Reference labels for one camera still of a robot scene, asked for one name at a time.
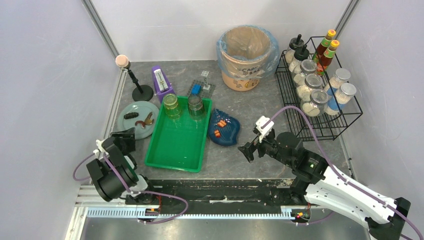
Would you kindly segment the black-lid shaker jar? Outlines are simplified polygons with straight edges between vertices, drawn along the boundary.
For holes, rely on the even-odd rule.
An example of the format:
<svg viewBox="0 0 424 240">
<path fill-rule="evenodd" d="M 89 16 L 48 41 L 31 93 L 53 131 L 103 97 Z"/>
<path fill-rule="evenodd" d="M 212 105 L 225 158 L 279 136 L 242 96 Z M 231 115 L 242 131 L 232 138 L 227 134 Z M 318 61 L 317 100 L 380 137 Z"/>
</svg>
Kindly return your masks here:
<svg viewBox="0 0 424 240">
<path fill-rule="evenodd" d="M 298 48 L 301 48 L 305 44 L 302 39 L 302 35 L 298 34 L 296 37 L 292 38 L 287 47 L 287 51 L 285 53 L 285 61 L 287 64 L 290 64 L 293 61 L 295 51 Z"/>
<path fill-rule="evenodd" d="M 291 73 L 295 72 L 295 68 L 298 65 L 300 65 L 303 60 L 308 59 L 310 52 L 307 49 L 307 47 L 308 46 L 306 44 L 304 44 L 303 46 L 298 47 L 295 50 L 292 61 L 291 61 L 289 68 L 288 68 Z"/>
</svg>

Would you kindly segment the glass rice jar front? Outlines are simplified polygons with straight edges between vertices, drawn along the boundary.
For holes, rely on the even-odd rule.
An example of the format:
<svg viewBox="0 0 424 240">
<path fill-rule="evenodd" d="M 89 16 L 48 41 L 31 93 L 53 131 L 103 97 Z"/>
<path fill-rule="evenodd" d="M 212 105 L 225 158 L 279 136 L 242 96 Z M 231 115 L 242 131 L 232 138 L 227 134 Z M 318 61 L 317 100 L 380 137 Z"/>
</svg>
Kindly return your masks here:
<svg viewBox="0 0 424 240">
<path fill-rule="evenodd" d="M 315 89 L 310 92 L 309 98 L 303 100 L 300 109 L 309 117 L 317 117 L 325 113 L 328 107 L 330 96 L 322 89 Z"/>
</svg>

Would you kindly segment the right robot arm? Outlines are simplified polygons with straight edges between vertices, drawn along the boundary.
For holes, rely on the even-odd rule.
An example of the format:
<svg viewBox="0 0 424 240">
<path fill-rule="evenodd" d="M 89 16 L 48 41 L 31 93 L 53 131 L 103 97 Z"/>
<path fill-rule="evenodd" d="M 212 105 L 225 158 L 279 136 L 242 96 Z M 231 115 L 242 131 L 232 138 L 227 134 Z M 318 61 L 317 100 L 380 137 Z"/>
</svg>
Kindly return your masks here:
<svg viewBox="0 0 424 240">
<path fill-rule="evenodd" d="M 358 183 L 317 153 L 304 148 L 291 132 L 266 137 L 238 147 L 249 162 L 254 152 L 268 155 L 289 167 L 295 175 L 289 189 L 293 199 L 319 205 L 348 217 L 366 228 L 376 240 L 398 240 L 402 236 L 411 203 L 403 197 L 383 196 Z"/>
</svg>

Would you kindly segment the dark clear glass cup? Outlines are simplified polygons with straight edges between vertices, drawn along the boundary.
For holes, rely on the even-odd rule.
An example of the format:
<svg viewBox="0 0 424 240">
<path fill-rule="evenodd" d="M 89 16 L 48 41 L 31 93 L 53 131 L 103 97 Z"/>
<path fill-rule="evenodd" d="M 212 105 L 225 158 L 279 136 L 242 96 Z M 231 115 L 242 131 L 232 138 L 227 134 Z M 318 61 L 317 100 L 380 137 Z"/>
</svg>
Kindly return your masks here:
<svg viewBox="0 0 424 240">
<path fill-rule="evenodd" d="M 191 94 L 187 100 L 189 115 L 194 120 L 200 120 L 204 116 L 203 100 L 198 94 Z"/>
</svg>

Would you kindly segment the sauce bottle yellow cap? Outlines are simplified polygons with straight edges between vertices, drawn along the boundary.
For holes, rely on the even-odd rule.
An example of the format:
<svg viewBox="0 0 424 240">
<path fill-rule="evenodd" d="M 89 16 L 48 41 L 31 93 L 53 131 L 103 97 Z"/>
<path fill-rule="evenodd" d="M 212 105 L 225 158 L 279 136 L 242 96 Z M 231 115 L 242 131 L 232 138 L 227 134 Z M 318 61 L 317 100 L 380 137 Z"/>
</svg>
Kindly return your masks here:
<svg viewBox="0 0 424 240">
<path fill-rule="evenodd" d="M 323 55 L 317 63 L 316 74 L 322 76 L 325 73 L 325 70 L 331 64 L 336 50 L 339 47 L 340 42 L 338 40 L 332 40 L 330 46 L 324 51 Z"/>
<path fill-rule="evenodd" d="M 331 41 L 336 35 L 336 31 L 334 29 L 329 29 L 326 36 L 322 39 L 321 43 L 316 48 L 315 54 L 313 55 L 312 60 L 315 63 L 319 63 L 320 58 L 324 54 L 324 51 L 330 46 Z"/>
</svg>

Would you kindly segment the round glass rice jar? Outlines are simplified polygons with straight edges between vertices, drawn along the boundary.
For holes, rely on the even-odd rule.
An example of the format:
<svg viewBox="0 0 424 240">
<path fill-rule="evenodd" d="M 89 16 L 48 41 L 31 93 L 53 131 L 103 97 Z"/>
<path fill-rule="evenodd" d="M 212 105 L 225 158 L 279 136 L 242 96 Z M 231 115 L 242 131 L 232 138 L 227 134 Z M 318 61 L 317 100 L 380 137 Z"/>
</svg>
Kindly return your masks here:
<svg viewBox="0 0 424 240">
<path fill-rule="evenodd" d="M 305 84 L 306 76 L 314 74 L 317 70 L 317 63 L 311 59 L 303 60 L 292 72 L 292 79 L 297 86 Z"/>
</svg>

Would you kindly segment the dark blue plate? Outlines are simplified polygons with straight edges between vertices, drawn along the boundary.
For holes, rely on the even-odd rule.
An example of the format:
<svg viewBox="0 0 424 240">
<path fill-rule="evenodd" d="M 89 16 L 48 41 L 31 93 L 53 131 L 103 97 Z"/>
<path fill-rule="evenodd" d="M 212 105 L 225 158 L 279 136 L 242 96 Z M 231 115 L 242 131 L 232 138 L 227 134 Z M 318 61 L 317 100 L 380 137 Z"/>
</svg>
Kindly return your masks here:
<svg viewBox="0 0 424 240">
<path fill-rule="evenodd" d="M 218 108 L 212 110 L 207 136 L 213 143 L 222 147 L 235 146 L 240 130 L 241 123 L 236 118 Z"/>
</svg>

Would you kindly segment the green glass cup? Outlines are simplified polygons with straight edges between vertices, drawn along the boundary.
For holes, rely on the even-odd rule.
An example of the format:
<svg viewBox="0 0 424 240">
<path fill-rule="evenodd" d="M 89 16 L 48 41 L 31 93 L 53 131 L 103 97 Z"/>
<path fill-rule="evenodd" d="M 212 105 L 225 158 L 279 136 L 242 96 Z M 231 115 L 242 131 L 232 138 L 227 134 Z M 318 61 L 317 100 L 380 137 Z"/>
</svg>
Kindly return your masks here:
<svg viewBox="0 0 424 240">
<path fill-rule="evenodd" d="M 164 106 L 164 112 L 170 119 L 178 119 L 181 116 L 182 109 L 178 102 L 178 97 L 174 93 L 166 94 L 162 103 Z"/>
</svg>

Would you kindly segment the tall bead jar silver lid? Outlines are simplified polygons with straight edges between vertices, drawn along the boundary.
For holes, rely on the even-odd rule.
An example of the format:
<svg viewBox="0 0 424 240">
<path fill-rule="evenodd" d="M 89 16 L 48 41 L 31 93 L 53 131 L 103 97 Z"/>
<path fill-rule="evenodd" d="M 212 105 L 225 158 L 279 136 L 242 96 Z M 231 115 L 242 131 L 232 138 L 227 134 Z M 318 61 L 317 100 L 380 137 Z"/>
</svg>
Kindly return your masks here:
<svg viewBox="0 0 424 240">
<path fill-rule="evenodd" d="M 335 92 L 333 97 L 327 102 L 325 112 L 328 115 L 335 116 L 340 110 L 355 96 L 357 88 L 351 83 L 343 83 Z"/>
</svg>

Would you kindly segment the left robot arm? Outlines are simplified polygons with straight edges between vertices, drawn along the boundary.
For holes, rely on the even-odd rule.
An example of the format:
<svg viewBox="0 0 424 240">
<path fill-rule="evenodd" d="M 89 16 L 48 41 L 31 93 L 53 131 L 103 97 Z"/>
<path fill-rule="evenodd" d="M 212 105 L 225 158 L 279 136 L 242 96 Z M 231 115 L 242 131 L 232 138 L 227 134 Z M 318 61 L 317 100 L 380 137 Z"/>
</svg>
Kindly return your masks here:
<svg viewBox="0 0 424 240">
<path fill-rule="evenodd" d="M 97 139 L 95 159 L 86 164 L 97 193 L 106 202 L 124 193 L 137 196 L 149 188 L 148 180 L 135 172 L 137 163 L 131 155 L 136 150 L 135 131 L 131 127 Z"/>
</svg>

